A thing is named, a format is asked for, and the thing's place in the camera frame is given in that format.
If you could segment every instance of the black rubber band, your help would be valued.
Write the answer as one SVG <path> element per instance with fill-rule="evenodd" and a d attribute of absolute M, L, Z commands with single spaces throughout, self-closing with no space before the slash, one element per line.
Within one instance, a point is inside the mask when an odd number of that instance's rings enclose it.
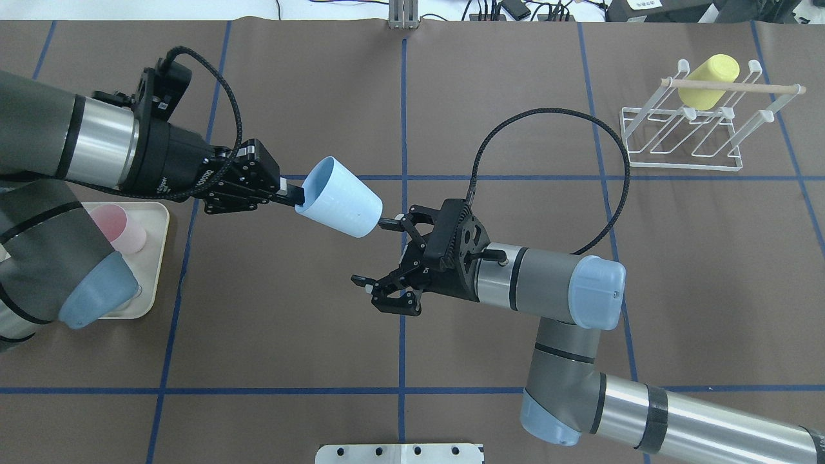
<path fill-rule="evenodd" d="M 596 403 L 596 417 L 593 418 L 593 425 L 590 427 L 590 434 L 595 435 L 601 425 L 601 415 L 605 411 L 605 393 L 607 392 L 607 376 L 604 372 L 599 373 L 599 402 Z"/>
<path fill-rule="evenodd" d="M 12 313 L 20 316 L 21 319 L 31 322 L 32 324 L 46 325 L 50 322 L 48 320 L 37 319 L 35 316 L 25 312 L 12 300 L 8 293 L 6 293 L 6 289 L 3 288 L 2 283 L 0 283 L 0 301 L 5 303 L 6 306 L 8 306 L 8 309 L 12 310 Z"/>
<path fill-rule="evenodd" d="M 817 452 L 817 464 L 825 464 L 825 435 L 813 428 L 803 427 L 813 440 L 813 448 Z"/>
<path fill-rule="evenodd" d="M 30 338 L 32 338 L 32 337 L 34 337 L 34 336 L 35 336 L 34 334 L 31 334 L 31 335 L 28 335 L 27 337 L 23 337 L 22 339 L 9 339 L 9 338 L 7 338 L 7 337 L 3 337 L 2 335 L 0 335 L 0 342 L 6 342 L 6 343 L 23 343 L 23 342 L 25 342 L 26 340 L 28 340 L 28 339 L 30 339 Z"/>
<path fill-rule="evenodd" d="M 648 420 L 644 425 L 642 441 L 634 449 L 656 454 L 662 449 L 667 434 L 667 392 L 657 386 L 648 388 Z"/>
<path fill-rule="evenodd" d="M 521 260 L 524 259 L 524 253 L 527 247 L 521 247 L 516 254 L 516 261 L 513 263 L 513 273 L 510 275 L 510 309 L 518 311 L 516 308 L 516 284 L 518 283 L 518 271 L 521 269 Z"/>
<path fill-rule="evenodd" d="M 547 345 L 543 345 L 538 342 L 535 343 L 535 349 L 547 354 L 552 354 L 554 356 L 564 357 L 571 361 L 586 362 L 587 364 L 593 364 L 594 362 L 596 362 L 596 359 L 594 357 L 582 356 L 581 354 L 576 353 L 568 353 L 564 350 L 551 348 Z"/>
<path fill-rule="evenodd" d="M 86 98 L 81 95 L 74 96 L 74 108 L 72 118 L 68 120 L 68 132 L 66 132 L 66 143 L 63 145 L 63 153 L 60 154 L 60 163 L 57 165 L 57 172 L 54 176 L 58 179 L 65 179 L 68 174 L 68 167 L 72 164 L 74 148 L 78 145 L 78 134 L 80 133 L 80 123 L 83 122 L 83 111 L 86 109 Z"/>
<path fill-rule="evenodd" d="M 78 208 L 83 208 L 83 205 L 80 204 L 80 201 L 71 201 L 69 203 L 56 206 L 50 210 L 43 211 L 39 215 L 31 217 L 30 219 L 24 220 L 20 224 L 15 225 L 11 229 L 0 234 L 0 245 L 5 245 L 6 242 L 8 242 L 9 240 L 17 237 L 18 235 L 22 234 L 23 232 L 26 232 L 28 229 L 31 229 L 32 227 L 38 224 L 43 224 L 47 220 L 57 215 L 62 215 L 66 211 L 76 210 Z"/>

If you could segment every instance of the blue joint cap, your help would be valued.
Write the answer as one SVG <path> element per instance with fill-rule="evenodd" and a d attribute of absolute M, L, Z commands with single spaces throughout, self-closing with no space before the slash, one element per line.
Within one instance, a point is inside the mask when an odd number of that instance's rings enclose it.
<path fill-rule="evenodd" d="M 547 412 L 536 400 L 533 400 L 530 393 L 527 393 L 527 389 L 524 390 L 521 398 L 521 426 L 536 438 L 565 447 L 575 445 L 582 436 L 581 432 L 570 428 Z"/>
<path fill-rule="evenodd" d="M 126 303 L 137 291 L 138 281 L 120 252 L 115 251 L 74 287 L 58 319 L 72 329 L 81 329 Z"/>
<path fill-rule="evenodd" d="M 586 256 L 570 277 L 568 304 L 573 322 L 584 329 L 615 329 L 625 297 L 625 267 L 616 261 Z"/>

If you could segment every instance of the yellow cup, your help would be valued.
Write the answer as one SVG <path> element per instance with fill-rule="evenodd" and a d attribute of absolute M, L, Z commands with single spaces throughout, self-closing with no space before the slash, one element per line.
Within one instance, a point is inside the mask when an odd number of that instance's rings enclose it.
<path fill-rule="evenodd" d="M 738 77 L 739 63 L 726 54 L 715 54 L 690 73 L 685 80 L 731 83 Z M 724 93 L 724 90 L 680 88 L 679 98 L 686 106 L 698 111 L 707 111 L 716 105 Z"/>

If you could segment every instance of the wooden dowel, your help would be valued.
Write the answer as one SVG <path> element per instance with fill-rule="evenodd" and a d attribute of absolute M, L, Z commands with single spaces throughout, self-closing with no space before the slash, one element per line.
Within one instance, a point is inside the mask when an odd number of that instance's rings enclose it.
<path fill-rule="evenodd" d="M 717 83 L 710 81 L 688 81 L 685 79 L 665 78 L 662 79 L 662 87 L 668 88 L 699 88 L 702 90 L 726 90 L 730 92 L 757 92 L 775 93 L 780 95 L 802 95 L 805 87 L 797 88 L 795 85 L 768 85 L 764 83 Z"/>

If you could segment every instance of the pink cup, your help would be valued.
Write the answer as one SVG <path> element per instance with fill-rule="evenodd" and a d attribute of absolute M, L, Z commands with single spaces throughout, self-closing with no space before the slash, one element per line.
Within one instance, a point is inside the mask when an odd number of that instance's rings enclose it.
<path fill-rule="evenodd" d="M 120 206 L 100 205 L 89 215 L 116 251 L 132 254 L 146 245 L 146 229 Z"/>

